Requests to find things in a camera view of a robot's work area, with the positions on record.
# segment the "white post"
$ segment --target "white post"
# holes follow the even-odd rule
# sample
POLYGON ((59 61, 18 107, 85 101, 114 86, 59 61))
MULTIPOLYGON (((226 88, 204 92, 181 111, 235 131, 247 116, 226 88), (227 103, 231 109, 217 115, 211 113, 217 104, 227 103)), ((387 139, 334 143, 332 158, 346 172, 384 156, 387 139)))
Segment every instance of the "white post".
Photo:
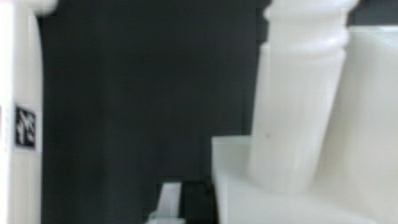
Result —
POLYGON ((0 223, 41 223, 41 1, 0 0, 0 223))
POLYGON ((274 0, 266 10, 249 174, 275 193, 306 190, 339 83, 357 0, 274 0))

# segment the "white pedestal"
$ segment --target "white pedestal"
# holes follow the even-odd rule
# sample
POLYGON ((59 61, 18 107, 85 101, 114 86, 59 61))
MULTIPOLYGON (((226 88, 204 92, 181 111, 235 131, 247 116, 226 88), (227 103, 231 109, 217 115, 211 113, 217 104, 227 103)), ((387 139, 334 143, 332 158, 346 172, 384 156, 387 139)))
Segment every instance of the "white pedestal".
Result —
POLYGON ((213 138, 213 182, 220 224, 377 224, 332 199, 332 189, 314 181, 297 196, 268 194, 247 175, 251 137, 213 138))

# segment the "dark backdrop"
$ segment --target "dark backdrop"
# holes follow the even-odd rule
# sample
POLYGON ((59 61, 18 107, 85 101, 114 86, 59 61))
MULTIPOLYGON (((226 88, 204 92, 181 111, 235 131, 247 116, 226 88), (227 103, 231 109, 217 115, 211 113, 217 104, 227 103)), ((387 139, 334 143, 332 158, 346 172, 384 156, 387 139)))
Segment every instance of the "dark backdrop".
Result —
MULTIPOLYGON (((158 183, 210 180, 210 138, 251 130, 266 4, 64 0, 41 19, 43 224, 140 224, 158 183)), ((398 23, 398 1, 350 23, 398 23)))

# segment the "white column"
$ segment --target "white column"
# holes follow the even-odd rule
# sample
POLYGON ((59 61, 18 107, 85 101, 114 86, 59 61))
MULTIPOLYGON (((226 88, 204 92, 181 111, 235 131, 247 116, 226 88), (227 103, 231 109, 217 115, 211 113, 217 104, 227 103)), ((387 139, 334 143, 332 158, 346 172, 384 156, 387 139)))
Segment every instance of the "white column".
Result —
POLYGON ((266 10, 249 174, 275 193, 304 191, 313 180, 355 4, 357 0, 274 0, 266 10))
POLYGON ((0 0, 0 223, 4 224, 41 223, 43 69, 34 10, 25 1, 0 0))

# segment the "black label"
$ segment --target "black label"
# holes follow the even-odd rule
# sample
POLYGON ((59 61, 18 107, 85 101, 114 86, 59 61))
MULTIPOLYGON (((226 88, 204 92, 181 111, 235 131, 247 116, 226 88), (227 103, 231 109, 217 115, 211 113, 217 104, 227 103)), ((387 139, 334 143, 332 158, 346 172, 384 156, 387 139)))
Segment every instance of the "black label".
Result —
POLYGON ((36 147, 36 114, 16 106, 16 146, 36 147))

